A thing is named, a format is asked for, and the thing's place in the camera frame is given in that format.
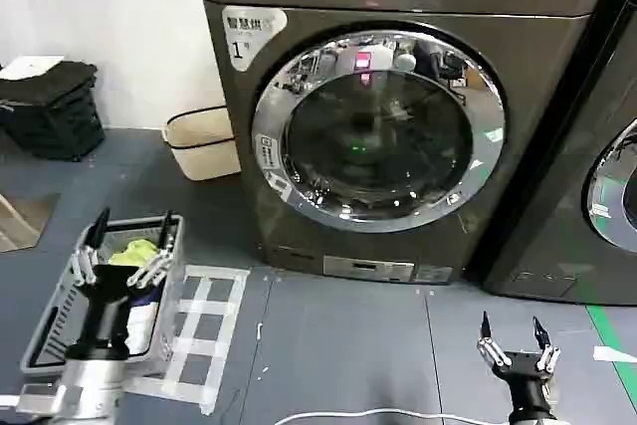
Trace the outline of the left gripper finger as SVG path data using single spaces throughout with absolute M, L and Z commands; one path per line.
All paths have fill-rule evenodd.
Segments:
M 94 266 L 100 263 L 100 248 L 106 235 L 109 208 L 106 207 L 87 230 L 80 246 L 71 256 L 74 285 L 82 287 L 97 281 Z
M 158 286 L 165 279 L 168 270 L 174 263 L 174 236 L 171 234 L 172 215 L 173 211 L 168 210 L 163 216 L 157 240 L 158 251 L 126 280 L 126 285 L 129 288 L 146 290 L 149 287 Z

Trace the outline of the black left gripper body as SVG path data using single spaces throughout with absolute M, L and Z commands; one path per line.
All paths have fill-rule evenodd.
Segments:
M 127 280 L 136 271 L 134 266 L 95 266 L 96 281 L 80 286 L 88 308 L 79 337 L 66 354 L 129 354 L 127 322 L 136 292 Z

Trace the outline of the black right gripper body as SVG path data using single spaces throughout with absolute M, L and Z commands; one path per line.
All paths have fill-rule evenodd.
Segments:
M 510 390 L 513 414 L 549 414 L 548 404 L 542 388 L 551 379 L 551 374 L 540 371 L 536 363 L 541 355 L 536 352 L 507 351 L 511 364 L 491 367 L 493 373 L 504 381 Z

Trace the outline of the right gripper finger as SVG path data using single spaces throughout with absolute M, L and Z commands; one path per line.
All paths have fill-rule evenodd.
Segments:
M 483 312 L 477 349 L 490 369 L 510 369 L 512 360 L 492 337 L 491 323 L 487 312 Z
M 534 336 L 540 348 L 539 358 L 534 364 L 534 372 L 537 376 L 552 376 L 561 350 L 552 345 L 548 331 L 537 317 L 532 318 L 532 323 Z

